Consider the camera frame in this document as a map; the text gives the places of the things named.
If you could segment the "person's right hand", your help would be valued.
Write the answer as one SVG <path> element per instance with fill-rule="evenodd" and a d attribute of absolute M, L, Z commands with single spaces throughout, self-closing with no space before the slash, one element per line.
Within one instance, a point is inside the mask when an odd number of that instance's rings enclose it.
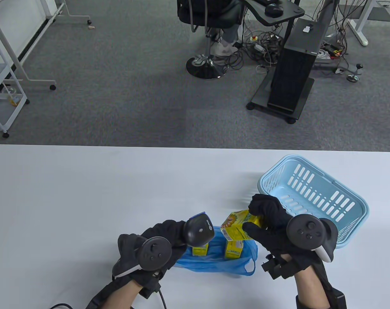
<path fill-rule="evenodd" d="M 295 246 L 287 237 L 286 227 L 292 216 L 286 212 L 276 197 L 255 194 L 248 210 L 251 215 L 261 219 L 263 226 L 246 222 L 242 229 L 270 252 L 267 256 L 268 262 L 264 263 L 262 268 L 273 279 L 279 277 L 287 279 L 310 266 L 314 266 L 321 280 L 328 279 L 323 262 L 317 254 Z"/>

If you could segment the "person's left hand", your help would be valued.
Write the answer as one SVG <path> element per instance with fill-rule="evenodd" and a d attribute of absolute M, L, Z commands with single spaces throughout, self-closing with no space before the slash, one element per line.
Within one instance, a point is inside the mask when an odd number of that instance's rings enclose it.
<path fill-rule="evenodd" d="M 172 246 L 172 254 L 168 262 L 159 270 L 155 271 L 144 271 L 136 270 L 130 274 L 115 279 L 115 274 L 120 274 L 123 270 L 112 269 L 113 281 L 118 287 L 123 287 L 127 283 L 134 281 L 142 290 L 139 294 L 148 299 L 152 293 L 156 293 L 160 289 L 160 280 L 164 277 L 166 272 L 170 270 L 175 263 L 183 256 L 186 252 L 187 245 L 183 243 L 183 228 L 185 221 L 174 221 L 166 220 L 163 223 L 158 223 L 152 228 L 148 228 L 142 233 L 142 237 L 149 239 L 152 237 L 160 236 L 166 238 Z"/>

